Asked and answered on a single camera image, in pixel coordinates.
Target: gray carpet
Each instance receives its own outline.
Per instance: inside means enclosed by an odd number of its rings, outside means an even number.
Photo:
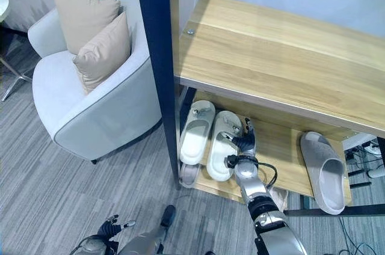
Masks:
[[[18,68],[39,60],[26,38],[10,40],[5,53]],[[13,77],[4,72],[2,94]],[[69,254],[78,241],[97,232],[106,217],[137,224],[116,238],[122,247],[159,224],[168,204],[177,217],[165,242],[165,253],[203,255],[256,254],[254,231],[244,205],[195,189],[177,191],[173,184],[163,127],[136,144],[123,147],[97,165],[56,146],[34,107],[31,85],[20,84],[1,108],[0,224],[6,255]],[[365,175],[355,177],[362,182]],[[384,179],[353,190],[357,204],[383,203]],[[290,194],[289,207],[299,207]],[[337,254],[345,248],[337,218],[290,218],[310,255]],[[345,218],[357,242],[385,253],[384,217]]]

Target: gray slipper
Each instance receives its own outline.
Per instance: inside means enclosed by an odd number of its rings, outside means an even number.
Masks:
[[[183,187],[192,188],[194,187],[198,174],[199,174],[200,164],[196,165],[187,165],[183,164],[180,169],[179,182]]]
[[[345,165],[324,136],[304,133],[301,151],[310,177],[314,198],[319,207],[332,215],[345,208],[343,174]]]

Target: slipper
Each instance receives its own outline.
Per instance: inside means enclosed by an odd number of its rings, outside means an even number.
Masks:
[[[199,174],[200,164],[187,165],[182,164],[180,168],[179,182],[183,187],[192,188],[194,187]]]
[[[191,105],[180,137],[180,160],[183,163],[196,165],[202,160],[214,117],[215,107],[207,100],[199,100]]]
[[[211,178],[222,182],[228,180],[234,172],[233,169],[225,166],[224,159],[230,155],[237,155],[238,150],[229,144],[229,141],[220,134],[221,132],[228,132],[234,137],[242,135],[242,123],[236,114],[221,111],[215,117],[212,144],[206,168]]]
[[[332,215],[345,208],[343,175],[345,165],[324,136],[304,133],[301,151],[310,177],[314,198],[319,207]]]

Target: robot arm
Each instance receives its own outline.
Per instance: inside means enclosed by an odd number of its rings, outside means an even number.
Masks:
[[[233,168],[237,184],[241,187],[251,219],[254,222],[258,255],[307,255],[302,243],[286,223],[285,215],[278,210],[269,191],[258,177],[256,139],[254,128],[246,118],[247,134],[242,138],[226,132],[222,136],[237,146],[238,155],[228,156],[224,163]]]

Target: armchair armrest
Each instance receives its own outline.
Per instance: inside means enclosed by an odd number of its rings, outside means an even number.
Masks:
[[[67,49],[56,9],[50,11],[29,28],[28,39],[42,58]]]

